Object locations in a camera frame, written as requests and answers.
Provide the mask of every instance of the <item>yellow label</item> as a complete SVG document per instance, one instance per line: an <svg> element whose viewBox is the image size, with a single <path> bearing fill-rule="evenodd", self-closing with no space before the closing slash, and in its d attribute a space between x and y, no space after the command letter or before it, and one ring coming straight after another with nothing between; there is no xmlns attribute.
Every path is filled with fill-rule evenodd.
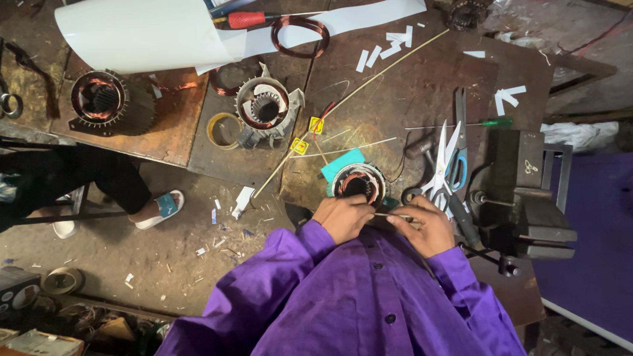
<svg viewBox="0 0 633 356"><path fill-rule="evenodd" d="M290 145L290 149L293 149L296 153L299 153L301 156L303 156L308 150L308 143L306 141L299 140L298 137L295 137L292 145Z"/></svg>
<svg viewBox="0 0 633 356"><path fill-rule="evenodd" d="M318 125L317 125L317 122L319 120L321 120L320 117L311 117L310 118L310 127L309 127L309 129L311 129L314 125L316 125L314 130L312 130L310 132L314 132L317 135L320 135L323 132L323 122L325 121L325 119L321 120L321 122L319 122Z"/></svg>

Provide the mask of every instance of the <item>tape roll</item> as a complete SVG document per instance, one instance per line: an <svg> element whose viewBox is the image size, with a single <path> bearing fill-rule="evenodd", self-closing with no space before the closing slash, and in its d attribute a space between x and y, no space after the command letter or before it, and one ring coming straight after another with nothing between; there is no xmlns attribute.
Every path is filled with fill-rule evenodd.
<svg viewBox="0 0 633 356"><path fill-rule="evenodd" d="M211 120L209 120L209 124L207 124L206 126L206 137L208 137L209 141L211 141L215 146L218 146L221 149L234 149L239 146L239 144L237 143L237 135L235 135L235 141L233 142L221 143L221 142L218 142L215 138L213 138L214 130L217 130L215 131L216 133L219 132L219 128L216 127L217 124L220 122L221 119L226 118L226 117L232 118L237 123L237 126L239 128L237 134L239 134L242 131L242 128L243 128L242 120L238 119L237 116L231 113L219 113L219 114L216 114L214 117L212 117Z"/></svg>
<svg viewBox="0 0 633 356"><path fill-rule="evenodd" d="M58 276L64 276L64 280L66 278L70 279L70 285L66 285L65 287L57 287L56 278ZM48 276L44 278L42 281L42 289L49 294L57 295L57 294L66 294L74 291L84 282L84 277L79 272L79 270L69 267L62 267L52 271Z"/></svg>

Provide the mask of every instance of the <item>dirty floor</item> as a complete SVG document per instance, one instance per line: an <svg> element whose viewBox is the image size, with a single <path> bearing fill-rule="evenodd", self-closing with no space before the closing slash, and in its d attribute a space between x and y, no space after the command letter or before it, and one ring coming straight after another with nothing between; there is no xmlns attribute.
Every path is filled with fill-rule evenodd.
<svg viewBox="0 0 633 356"><path fill-rule="evenodd" d="M79 232L68 239L58 238L47 224L15 226L0 234L1 260L14 258L13 265L44 275L59 267L74 267L85 274L82 294L157 312L200 315L218 279L260 251L271 231L293 229L284 204L270 193L262 192L253 200L264 210L247 212L236 221L229 209L235 206L241 186L160 163L143 163L141 176L153 193L181 190L185 194L183 209L145 231L127 217L84 220L79 222ZM211 211L216 197L221 209L214 225ZM107 202L94 186L89 199ZM242 239L243 229L253 235L244 234ZM214 248L214 241L223 238L226 241ZM196 250L207 245L211 251L196 256ZM219 251L221 248L245 257ZM130 273L134 275L130 281L133 289L125 285Z"/></svg>

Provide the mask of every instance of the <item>scissors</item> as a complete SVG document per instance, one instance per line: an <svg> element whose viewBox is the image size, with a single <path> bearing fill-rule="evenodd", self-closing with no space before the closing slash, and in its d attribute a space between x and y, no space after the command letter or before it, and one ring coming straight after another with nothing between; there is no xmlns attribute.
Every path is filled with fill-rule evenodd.
<svg viewBox="0 0 633 356"><path fill-rule="evenodd" d="M425 194L437 207L440 207L442 211L446 211L449 194L442 187L443 177L446 176L446 162L450 161L455 146L457 145L460 128L461 122L458 122L450 141L446 144L446 121L444 121L442 131L440 132L439 144L437 145L437 158L433 178L419 188L405 189L402 193L403 204L409 203L409 196Z"/></svg>
<svg viewBox="0 0 633 356"><path fill-rule="evenodd" d="M468 151L466 149L466 88L457 88L455 92L455 117L457 126L455 132L459 132L457 150L450 159L448 182L453 185L453 191L457 191L466 184L468 173Z"/></svg>

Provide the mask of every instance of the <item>hand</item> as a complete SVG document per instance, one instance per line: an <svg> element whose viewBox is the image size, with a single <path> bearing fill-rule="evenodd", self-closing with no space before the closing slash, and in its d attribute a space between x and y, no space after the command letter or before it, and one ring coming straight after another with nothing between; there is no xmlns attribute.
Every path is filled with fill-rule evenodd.
<svg viewBox="0 0 633 356"><path fill-rule="evenodd" d="M360 229L373 218L375 211L362 194L348 198L325 198L312 219L330 233L335 244L340 245L358 237Z"/></svg>
<svg viewBox="0 0 633 356"><path fill-rule="evenodd" d="M409 215L422 223L418 229L415 229L399 216L387 217L387 221L409 240L422 257L429 258L455 247L453 227L448 222L446 214L423 195L415 196L409 205L399 207L389 213Z"/></svg>

